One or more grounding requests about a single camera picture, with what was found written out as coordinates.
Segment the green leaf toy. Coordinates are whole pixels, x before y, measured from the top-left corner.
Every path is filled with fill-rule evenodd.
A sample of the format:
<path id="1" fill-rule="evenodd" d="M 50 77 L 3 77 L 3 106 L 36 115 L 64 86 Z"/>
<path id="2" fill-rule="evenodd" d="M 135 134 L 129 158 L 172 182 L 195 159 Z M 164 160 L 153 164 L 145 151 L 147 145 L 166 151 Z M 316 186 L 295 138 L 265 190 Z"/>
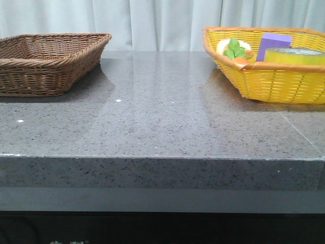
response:
<path id="1" fill-rule="evenodd" d="M 227 56 L 230 59 L 235 59 L 238 57 L 245 58 L 246 49 L 240 46 L 240 42 L 237 39 L 231 38 L 226 50 L 223 52 L 223 55 Z"/>

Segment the yellow woven basket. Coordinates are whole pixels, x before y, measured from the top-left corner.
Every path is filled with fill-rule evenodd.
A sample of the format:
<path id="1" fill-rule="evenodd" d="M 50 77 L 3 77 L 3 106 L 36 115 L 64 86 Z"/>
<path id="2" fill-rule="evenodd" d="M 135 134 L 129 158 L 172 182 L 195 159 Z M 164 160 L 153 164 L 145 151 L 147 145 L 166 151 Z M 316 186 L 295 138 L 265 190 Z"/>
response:
<path id="1" fill-rule="evenodd" d="M 242 65 L 216 52 L 219 41 L 236 38 L 248 43 L 257 55 L 265 33 L 292 36 L 293 47 L 324 51 L 324 33 L 308 28 L 207 26 L 203 29 L 204 47 L 245 98 L 289 104 L 323 104 L 324 66 L 258 62 L 255 57 Z"/>

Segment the orange carrot toy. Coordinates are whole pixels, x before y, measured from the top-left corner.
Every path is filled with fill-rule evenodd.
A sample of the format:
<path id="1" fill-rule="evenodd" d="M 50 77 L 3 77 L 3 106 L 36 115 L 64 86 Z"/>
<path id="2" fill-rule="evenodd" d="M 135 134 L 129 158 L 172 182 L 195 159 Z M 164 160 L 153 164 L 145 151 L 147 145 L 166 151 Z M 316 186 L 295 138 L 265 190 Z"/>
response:
<path id="1" fill-rule="evenodd" d="M 238 64 L 246 65 L 246 64 L 248 64 L 248 60 L 253 58 L 253 56 L 254 56 L 254 53 L 248 51 L 244 54 L 243 57 L 238 56 L 238 57 L 234 58 L 234 62 L 236 62 Z"/>

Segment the yellow packing tape roll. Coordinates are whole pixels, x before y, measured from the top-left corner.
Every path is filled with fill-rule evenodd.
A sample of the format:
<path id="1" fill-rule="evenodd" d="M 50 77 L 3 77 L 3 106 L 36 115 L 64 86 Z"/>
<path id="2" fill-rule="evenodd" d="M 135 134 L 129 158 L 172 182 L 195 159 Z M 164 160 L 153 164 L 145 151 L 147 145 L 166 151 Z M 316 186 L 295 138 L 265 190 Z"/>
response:
<path id="1" fill-rule="evenodd" d="M 268 48 L 265 62 L 290 65 L 324 65 L 324 52 L 308 48 Z"/>

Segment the brown wicker basket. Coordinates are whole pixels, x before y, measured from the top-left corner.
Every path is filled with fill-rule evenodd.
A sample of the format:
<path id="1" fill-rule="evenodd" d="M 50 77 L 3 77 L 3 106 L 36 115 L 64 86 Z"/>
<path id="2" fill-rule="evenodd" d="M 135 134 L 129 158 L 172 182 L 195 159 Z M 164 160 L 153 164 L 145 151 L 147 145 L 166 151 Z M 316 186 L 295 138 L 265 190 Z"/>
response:
<path id="1" fill-rule="evenodd" d="M 55 97 L 100 63 L 109 33 L 23 34 L 1 39 L 1 96 Z"/>

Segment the purple foam block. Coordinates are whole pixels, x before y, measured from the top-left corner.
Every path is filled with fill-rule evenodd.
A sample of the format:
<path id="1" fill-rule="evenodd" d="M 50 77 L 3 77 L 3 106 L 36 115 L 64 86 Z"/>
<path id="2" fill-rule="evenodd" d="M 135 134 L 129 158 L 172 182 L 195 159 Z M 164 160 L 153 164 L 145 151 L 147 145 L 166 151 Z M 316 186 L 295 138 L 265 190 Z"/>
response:
<path id="1" fill-rule="evenodd" d="M 291 46 L 292 41 L 293 37 L 289 35 L 264 33 L 259 45 L 256 61 L 263 62 L 265 60 L 266 50 L 268 48 L 288 48 Z"/>

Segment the white curtain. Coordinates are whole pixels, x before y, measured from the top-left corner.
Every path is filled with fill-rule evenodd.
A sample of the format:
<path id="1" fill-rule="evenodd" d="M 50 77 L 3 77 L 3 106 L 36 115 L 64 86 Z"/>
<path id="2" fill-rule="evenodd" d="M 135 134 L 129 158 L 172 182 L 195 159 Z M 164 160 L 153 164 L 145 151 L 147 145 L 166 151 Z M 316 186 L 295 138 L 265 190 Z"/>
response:
<path id="1" fill-rule="evenodd" d="M 203 28 L 324 31 L 324 1 L 1 1 L 1 36 L 110 33 L 109 51 L 202 51 Z"/>

